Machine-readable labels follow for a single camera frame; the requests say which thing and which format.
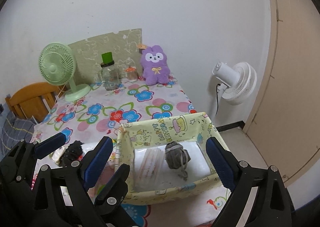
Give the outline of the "black plastic bag roll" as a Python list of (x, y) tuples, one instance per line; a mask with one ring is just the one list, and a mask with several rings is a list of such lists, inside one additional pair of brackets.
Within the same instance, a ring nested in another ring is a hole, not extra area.
[(60, 167), (67, 167), (71, 165), (73, 161), (78, 160), (83, 153), (82, 150), (82, 142), (76, 140), (72, 144), (70, 144), (67, 149), (63, 152), (59, 159), (59, 166)]

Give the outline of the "grey socks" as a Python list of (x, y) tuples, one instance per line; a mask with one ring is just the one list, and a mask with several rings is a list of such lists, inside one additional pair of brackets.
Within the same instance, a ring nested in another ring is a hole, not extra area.
[(165, 160), (171, 170), (175, 170), (184, 181), (188, 180), (187, 166), (190, 155), (178, 142), (172, 141), (165, 147)]

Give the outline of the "grey plaid cushion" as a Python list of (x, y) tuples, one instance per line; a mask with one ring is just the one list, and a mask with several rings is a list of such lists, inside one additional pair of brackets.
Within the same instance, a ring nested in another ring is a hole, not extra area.
[(35, 122), (32, 119), (20, 119), (9, 112), (1, 128), (1, 160), (22, 139), (30, 142), (34, 133)]

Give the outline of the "clear plastic packet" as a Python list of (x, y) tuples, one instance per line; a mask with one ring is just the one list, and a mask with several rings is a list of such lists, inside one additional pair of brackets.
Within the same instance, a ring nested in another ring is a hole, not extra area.
[(155, 189), (164, 157), (164, 151), (157, 147), (135, 150), (133, 176), (137, 191)]

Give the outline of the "orange wooden chair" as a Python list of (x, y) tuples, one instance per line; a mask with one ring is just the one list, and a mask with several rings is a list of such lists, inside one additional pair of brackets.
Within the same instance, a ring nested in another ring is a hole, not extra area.
[(54, 107), (56, 98), (61, 97), (66, 90), (64, 85), (34, 83), (18, 90), (12, 97), (6, 97), (5, 101), (16, 117), (20, 119), (33, 117), (37, 122), (41, 122)]

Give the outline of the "beige wooden door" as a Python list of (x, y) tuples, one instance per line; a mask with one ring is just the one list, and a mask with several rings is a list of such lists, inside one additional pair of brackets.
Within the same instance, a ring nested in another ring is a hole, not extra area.
[(319, 12), (311, 0), (270, 0), (263, 81), (244, 131), (286, 186), (319, 159)]

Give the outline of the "floral tablecloth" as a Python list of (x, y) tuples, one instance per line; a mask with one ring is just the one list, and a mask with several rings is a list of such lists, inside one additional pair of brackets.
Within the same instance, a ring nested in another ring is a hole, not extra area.
[(221, 135), (206, 113), (195, 110), (173, 77), (165, 85), (154, 86), (144, 80), (123, 80), (113, 91), (97, 83), (77, 101), (61, 98), (35, 126), (32, 141), (44, 141), (58, 132), (66, 136), (67, 144), (78, 140), (92, 145), (103, 136), (112, 138), (114, 149), (97, 184), (89, 190), (92, 198), (120, 163), (138, 171), (148, 148), (163, 149), (176, 141), (188, 150), (188, 180), (170, 172), (167, 164), (158, 184), (145, 191), (136, 190), (129, 178), (122, 206), (138, 226), (211, 226), (230, 195), (205, 152), (206, 140)]

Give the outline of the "yellow patterned storage box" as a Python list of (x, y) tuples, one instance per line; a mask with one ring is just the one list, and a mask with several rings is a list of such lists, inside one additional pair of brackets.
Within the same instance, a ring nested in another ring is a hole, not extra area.
[(115, 167), (130, 166), (124, 203), (151, 205), (221, 187), (206, 142), (226, 143), (204, 113), (121, 124)]

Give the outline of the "green desk fan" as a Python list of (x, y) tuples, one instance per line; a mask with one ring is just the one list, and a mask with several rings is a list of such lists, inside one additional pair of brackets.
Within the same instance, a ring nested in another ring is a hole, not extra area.
[(67, 45), (48, 44), (41, 51), (38, 67), (40, 74), (48, 83), (54, 86), (69, 85), (70, 89), (65, 93), (65, 101), (67, 102), (79, 100), (91, 90), (88, 84), (75, 84), (76, 60), (71, 48)]

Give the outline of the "white standing fan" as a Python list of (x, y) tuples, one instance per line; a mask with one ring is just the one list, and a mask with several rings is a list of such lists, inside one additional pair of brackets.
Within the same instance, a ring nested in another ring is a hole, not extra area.
[(212, 70), (219, 83), (215, 87), (215, 116), (221, 99), (230, 105), (242, 104), (253, 93), (257, 84), (257, 72), (247, 62), (240, 62), (233, 67), (218, 61)]

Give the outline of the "glass jar green lid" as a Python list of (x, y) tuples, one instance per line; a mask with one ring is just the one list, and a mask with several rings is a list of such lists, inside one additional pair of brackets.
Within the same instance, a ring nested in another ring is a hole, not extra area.
[(104, 87), (108, 91), (116, 90), (120, 85), (118, 69), (115, 67), (112, 52), (106, 52), (101, 55), (102, 63), (100, 78)]

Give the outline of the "small cotton swab jar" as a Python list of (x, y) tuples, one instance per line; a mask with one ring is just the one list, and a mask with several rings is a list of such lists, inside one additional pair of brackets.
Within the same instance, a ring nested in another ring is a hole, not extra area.
[(129, 66), (125, 72), (129, 82), (135, 82), (138, 80), (138, 73), (135, 67)]

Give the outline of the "green patterned board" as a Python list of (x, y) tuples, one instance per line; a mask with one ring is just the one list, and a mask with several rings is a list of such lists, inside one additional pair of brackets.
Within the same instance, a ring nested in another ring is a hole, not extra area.
[(77, 63), (74, 74), (75, 83), (78, 85), (98, 82), (98, 72), (103, 62), (102, 54), (107, 52), (112, 53), (120, 78), (126, 77), (125, 70), (129, 66), (136, 68), (138, 75), (141, 76), (141, 54), (138, 49), (141, 43), (142, 30), (136, 28), (97, 35), (70, 44), (69, 47)]

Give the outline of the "purple plush bunny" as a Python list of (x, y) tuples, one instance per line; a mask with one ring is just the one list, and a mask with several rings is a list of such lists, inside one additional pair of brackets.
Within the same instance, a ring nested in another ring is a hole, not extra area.
[(140, 64), (143, 68), (142, 77), (148, 86), (169, 82), (170, 69), (167, 64), (167, 56), (161, 46), (155, 45), (142, 50)]

